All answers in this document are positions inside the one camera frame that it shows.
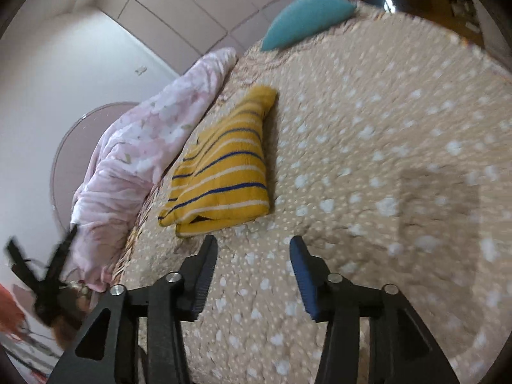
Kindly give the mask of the yellow striped knit sweater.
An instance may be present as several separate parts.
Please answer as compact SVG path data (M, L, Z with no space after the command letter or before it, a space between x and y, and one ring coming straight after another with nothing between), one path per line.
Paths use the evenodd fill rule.
M193 237L269 213L263 127L277 97L274 88L254 86L229 115L200 134L173 172L159 226Z

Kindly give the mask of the round mauve headboard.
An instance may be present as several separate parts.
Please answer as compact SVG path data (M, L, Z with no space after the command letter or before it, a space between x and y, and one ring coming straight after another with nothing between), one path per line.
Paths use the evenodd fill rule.
M63 136L52 163L50 202L57 229L68 229L72 198L83 182L96 143L105 130L136 102L113 102L83 115Z

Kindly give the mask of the pink floral comforter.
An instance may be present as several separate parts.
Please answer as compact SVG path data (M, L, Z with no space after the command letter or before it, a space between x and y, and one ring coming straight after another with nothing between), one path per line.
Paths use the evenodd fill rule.
M98 140L72 201L78 228L64 270L95 292L114 268L146 196L180 155L238 60L233 48L202 56L160 93L131 108Z

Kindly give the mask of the beige dotted quilt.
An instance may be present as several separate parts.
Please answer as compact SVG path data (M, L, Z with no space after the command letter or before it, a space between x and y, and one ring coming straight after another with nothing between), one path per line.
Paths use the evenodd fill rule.
M325 327L304 310L295 235L354 284L393 283L462 383L511 332L511 74L418 17L359 4L288 50L248 50L208 129L252 85L276 88L264 127L272 210L218 231L206 307L183 327L198 383L311 383Z

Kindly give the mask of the colourful diamond pattern blanket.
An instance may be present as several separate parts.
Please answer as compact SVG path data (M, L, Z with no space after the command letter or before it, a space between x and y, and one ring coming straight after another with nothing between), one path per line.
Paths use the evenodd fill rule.
M166 259L169 261L182 260L198 250L200 242L204 239L202 234L195 237L179 238L175 235L173 225L161 228L158 225L157 217L167 200L173 172L183 162L185 155L191 153L197 145L200 134L211 131L218 122L227 116L234 108L235 103L243 96L244 90L252 85L254 73L248 66L247 60L246 56L239 58L237 64L228 74L215 103L207 110L180 154L166 168L159 183L146 197L116 263L113 276L116 281L124 280L129 284L134 284L138 276L146 275L146 270L156 270L156 266L164 264Z

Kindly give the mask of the glossy beige wardrobe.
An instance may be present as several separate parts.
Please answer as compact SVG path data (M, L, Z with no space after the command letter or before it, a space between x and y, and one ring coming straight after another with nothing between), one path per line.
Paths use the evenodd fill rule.
M176 73L222 47L244 53L294 0L97 0Z

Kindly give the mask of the teal pillow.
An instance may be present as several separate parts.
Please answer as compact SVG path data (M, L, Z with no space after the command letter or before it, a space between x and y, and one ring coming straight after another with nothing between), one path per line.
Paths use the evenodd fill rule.
M274 18L260 49L282 50L351 18L357 6L349 0L295 0Z

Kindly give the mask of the wall light switch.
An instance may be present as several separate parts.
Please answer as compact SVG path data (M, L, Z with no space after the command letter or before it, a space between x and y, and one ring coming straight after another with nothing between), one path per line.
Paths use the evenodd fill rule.
M137 68L136 71L134 71L134 73L137 74L137 76L141 76L142 74L144 74L148 69L145 67L145 66L142 66L142 67L139 67Z

